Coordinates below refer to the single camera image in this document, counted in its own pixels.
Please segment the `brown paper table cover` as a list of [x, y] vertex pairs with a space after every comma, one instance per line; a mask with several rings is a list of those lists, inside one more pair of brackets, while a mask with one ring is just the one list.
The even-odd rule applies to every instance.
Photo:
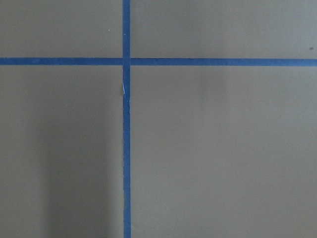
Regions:
[[[314, 0], [133, 0], [134, 58], [317, 56]], [[123, 236], [121, 66], [0, 68], [0, 235]], [[132, 237], [314, 238], [317, 69], [131, 68]]]

